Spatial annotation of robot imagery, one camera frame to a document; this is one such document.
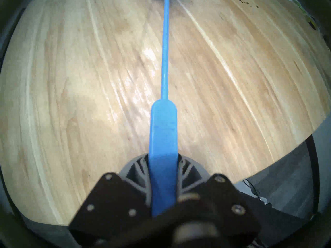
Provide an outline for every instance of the screw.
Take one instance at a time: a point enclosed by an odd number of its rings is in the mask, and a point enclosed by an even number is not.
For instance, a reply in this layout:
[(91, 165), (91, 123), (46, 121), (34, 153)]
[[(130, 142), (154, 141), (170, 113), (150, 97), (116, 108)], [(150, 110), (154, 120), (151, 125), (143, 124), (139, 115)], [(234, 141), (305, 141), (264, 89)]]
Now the screw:
[(105, 176), (106, 180), (110, 180), (112, 178), (112, 175), (109, 173)]
[(216, 176), (216, 177), (215, 177), (215, 180), (216, 180), (217, 182), (221, 182), (221, 183), (224, 183), (224, 182), (225, 182), (225, 178), (223, 178), (223, 177), (221, 177), (221, 176)]
[(134, 216), (136, 216), (136, 214), (137, 214), (137, 211), (135, 209), (130, 209), (129, 210), (129, 216), (130, 217), (134, 217)]
[(237, 214), (237, 215), (244, 215), (246, 213), (246, 210), (244, 207), (242, 207), (239, 204), (235, 204), (231, 207), (231, 210), (233, 213)]
[(93, 204), (89, 204), (89, 205), (86, 207), (86, 209), (87, 209), (89, 212), (91, 212), (91, 211), (94, 210), (94, 205), (93, 205)]

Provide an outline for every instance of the gray floor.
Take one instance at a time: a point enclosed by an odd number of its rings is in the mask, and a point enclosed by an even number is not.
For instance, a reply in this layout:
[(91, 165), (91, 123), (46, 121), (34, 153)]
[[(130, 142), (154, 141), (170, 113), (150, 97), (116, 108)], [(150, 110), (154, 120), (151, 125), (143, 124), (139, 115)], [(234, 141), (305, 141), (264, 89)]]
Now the gray floor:
[(272, 207), (306, 219), (313, 209), (313, 178), (306, 143), (248, 178)]

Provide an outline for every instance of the cable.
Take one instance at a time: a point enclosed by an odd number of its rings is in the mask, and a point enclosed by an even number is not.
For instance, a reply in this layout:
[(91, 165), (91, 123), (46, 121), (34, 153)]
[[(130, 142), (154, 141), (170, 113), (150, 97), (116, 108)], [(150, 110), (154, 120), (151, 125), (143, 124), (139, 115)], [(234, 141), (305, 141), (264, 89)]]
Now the cable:
[(249, 185), (247, 185), (247, 183), (245, 182), (245, 180), (248, 181), (248, 183), (253, 187), (255, 194), (257, 195), (258, 199), (261, 200), (261, 193), (259, 191), (256, 190), (256, 188), (253, 186), (253, 184), (248, 180), (248, 179), (244, 179), (243, 183), (248, 186), (249, 188), (251, 188)]

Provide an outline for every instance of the blue handle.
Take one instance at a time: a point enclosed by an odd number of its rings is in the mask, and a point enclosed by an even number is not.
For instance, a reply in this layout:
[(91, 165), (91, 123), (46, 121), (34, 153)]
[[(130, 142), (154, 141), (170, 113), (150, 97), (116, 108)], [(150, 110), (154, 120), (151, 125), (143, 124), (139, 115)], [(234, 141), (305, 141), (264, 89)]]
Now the blue handle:
[(164, 2), (161, 99), (151, 109), (149, 172), (152, 186), (152, 216), (176, 202), (177, 190), (177, 109), (168, 100), (169, 0)]

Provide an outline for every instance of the light wooden table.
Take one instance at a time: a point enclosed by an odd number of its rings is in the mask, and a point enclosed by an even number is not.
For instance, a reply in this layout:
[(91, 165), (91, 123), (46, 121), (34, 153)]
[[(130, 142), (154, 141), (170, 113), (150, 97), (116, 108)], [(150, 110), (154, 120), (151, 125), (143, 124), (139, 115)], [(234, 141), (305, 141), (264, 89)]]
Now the light wooden table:
[[(162, 29), (162, 0), (29, 4), (0, 75), (1, 167), (26, 217), (68, 224), (102, 174), (148, 151)], [(288, 0), (171, 0), (169, 62), (179, 152), (233, 182), (330, 112), (331, 53)]]

